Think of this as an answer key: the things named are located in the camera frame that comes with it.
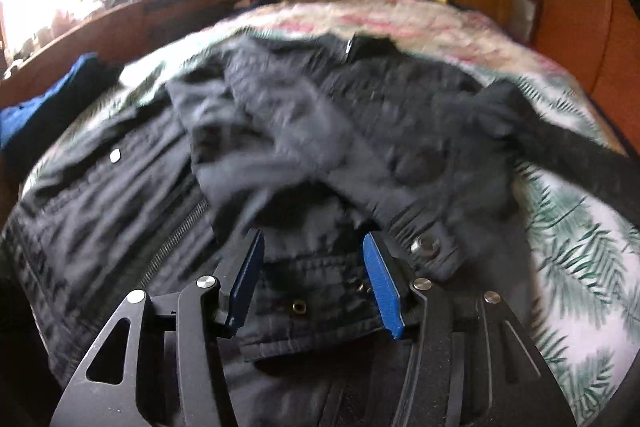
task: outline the leaf pattern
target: leaf pattern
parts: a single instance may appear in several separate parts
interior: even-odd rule
[[[607,140],[602,135],[596,123],[584,114],[581,114],[575,118],[574,129],[578,134],[586,136],[587,138],[591,138],[599,145],[602,145],[604,147],[607,146]]]
[[[573,99],[577,98],[574,88],[569,82],[567,82],[566,76],[558,74],[546,74],[545,81],[549,86],[556,88],[563,95]]]
[[[622,216],[616,216],[620,235],[625,241],[622,253],[633,253],[640,256],[640,231]]]
[[[582,117],[584,115],[583,111],[575,104],[572,98],[563,96],[562,98],[558,98],[549,104],[549,107],[554,108],[556,111],[563,114],[570,114],[576,117]]]
[[[543,317],[540,299],[534,301],[530,336],[556,380],[560,381],[568,371],[566,352],[569,349],[567,335],[553,328],[548,317]]]
[[[562,245],[553,239],[545,245],[543,255],[538,271],[546,271],[550,301],[557,303],[560,317],[586,315],[599,329],[609,313],[611,300],[599,284],[588,254],[580,252],[580,245],[571,246],[568,239]]]
[[[562,377],[560,386],[578,425],[602,409],[615,391],[611,382],[612,357],[609,349],[598,350]]]
[[[617,295],[625,278],[625,265],[622,252],[610,237],[611,232],[597,224],[591,227],[581,238],[585,241],[584,251],[591,258],[591,268],[598,274],[598,282],[610,295]]]
[[[619,296],[622,306],[623,327],[626,334],[636,342],[640,342],[640,283],[628,294]]]
[[[526,229],[532,247],[542,245],[551,237],[561,241],[573,238],[593,222],[584,204],[585,195],[567,185],[550,187],[538,168],[521,164],[518,172],[526,180],[524,197],[529,211]]]
[[[554,104],[554,99],[546,95],[545,89],[538,84],[535,78],[531,76],[518,76],[513,79],[513,82],[520,88],[529,102],[543,103],[549,107]]]

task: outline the jacket cuff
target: jacket cuff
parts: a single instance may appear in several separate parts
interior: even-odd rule
[[[414,203],[398,214],[389,233],[408,252],[416,276],[445,282],[464,259],[455,238],[434,214]]]

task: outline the metal screw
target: metal screw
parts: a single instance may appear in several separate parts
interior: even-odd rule
[[[138,304],[145,299],[145,295],[146,294],[144,290],[133,290],[129,292],[129,295],[127,295],[127,301],[129,301],[131,304]]]
[[[296,299],[293,301],[291,309],[296,315],[304,315],[306,313],[306,302],[302,299]]]
[[[216,278],[212,275],[203,275],[196,281],[196,285],[198,288],[211,288],[216,282]]]
[[[500,302],[500,294],[496,292],[487,292],[484,294],[484,300],[489,304],[497,304]]]
[[[414,288],[417,290],[430,290],[431,286],[433,286],[433,284],[431,284],[431,281],[429,279],[423,279],[422,277],[420,277],[414,281]]]

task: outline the blue gripper pad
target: blue gripper pad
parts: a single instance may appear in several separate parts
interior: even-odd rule
[[[255,233],[248,247],[244,263],[234,281],[229,295],[229,314],[225,326],[234,335],[239,328],[244,326],[249,305],[254,297],[255,285],[262,271],[264,260],[264,236],[262,232]]]
[[[378,245],[370,233],[362,242],[362,254],[364,264],[369,274],[373,295],[378,303],[378,310],[385,328],[391,332],[395,340],[402,337],[404,333],[404,321],[402,320],[400,308],[400,294],[391,278],[391,274],[386,267],[383,255],[378,249]]]

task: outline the floral bedspread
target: floral bedspread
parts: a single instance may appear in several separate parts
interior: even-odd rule
[[[127,66],[120,85],[89,108],[41,159],[26,183],[111,115],[150,100],[164,81],[197,67],[239,30],[296,39],[333,32],[391,36],[406,52],[459,65],[483,85],[514,82],[546,120],[618,150],[577,82],[517,44],[477,12],[413,0],[276,5],[218,23]],[[578,425],[619,386],[640,347],[640,232],[612,208],[551,172],[522,162],[514,193],[527,219],[537,298],[531,334]]]

